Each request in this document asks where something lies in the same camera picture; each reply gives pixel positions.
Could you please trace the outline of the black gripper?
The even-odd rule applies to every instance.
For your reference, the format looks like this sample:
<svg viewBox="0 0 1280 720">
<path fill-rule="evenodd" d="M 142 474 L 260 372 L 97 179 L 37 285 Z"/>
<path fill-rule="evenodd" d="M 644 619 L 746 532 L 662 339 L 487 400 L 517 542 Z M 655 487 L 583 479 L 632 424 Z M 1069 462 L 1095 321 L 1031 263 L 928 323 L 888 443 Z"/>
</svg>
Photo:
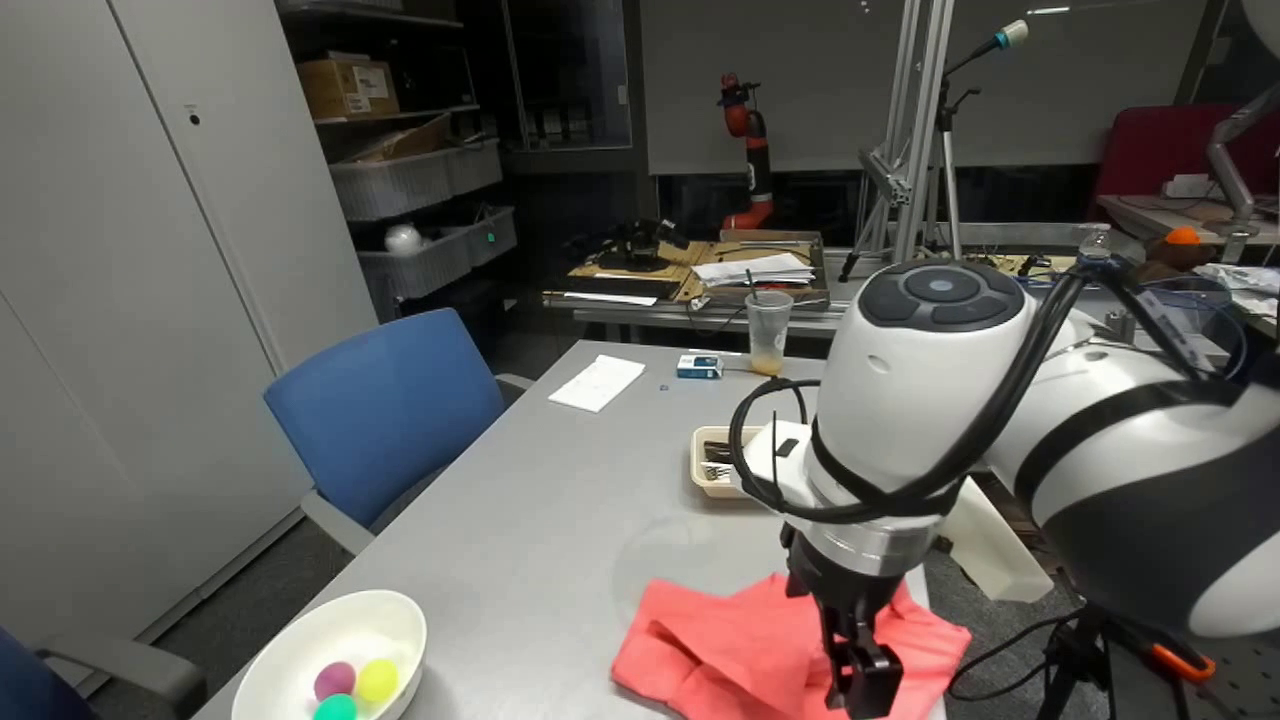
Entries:
<svg viewBox="0 0 1280 720">
<path fill-rule="evenodd" d="M 878 618 L 896 595 L 896 578 L 859 578 L 822 558 L 794 524 L 779 527 L 784 544 L 784 594 L 809 595 L 822 608 L 822 644 L 830 655 L 830 709 L 853 709 L 865 717 L 888 717 L 905 666 L 888 644 L 878 644 Z"/>
</svg>

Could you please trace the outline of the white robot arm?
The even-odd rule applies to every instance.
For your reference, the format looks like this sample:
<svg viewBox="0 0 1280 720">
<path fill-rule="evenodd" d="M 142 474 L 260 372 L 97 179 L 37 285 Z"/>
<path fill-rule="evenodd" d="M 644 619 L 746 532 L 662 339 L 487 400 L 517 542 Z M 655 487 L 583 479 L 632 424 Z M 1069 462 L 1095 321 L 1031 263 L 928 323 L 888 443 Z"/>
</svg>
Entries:
<svg viewBox="0 0 1280 720">
<path fill-rule="evenodd" d="M 1278 344 L 1192 323 L 1111 268 L 1050 298 L 956 261 L 872 273 L 818 380 L 801 447 L 746 470 L 784 515 L 789 589 L 822 612 L 830 701 L 888 712 L 905 655 L 878 638 L 969 474 L 997 475 L 1085 608 L 1168 638 L 1280 628 Z"/>
</svg>

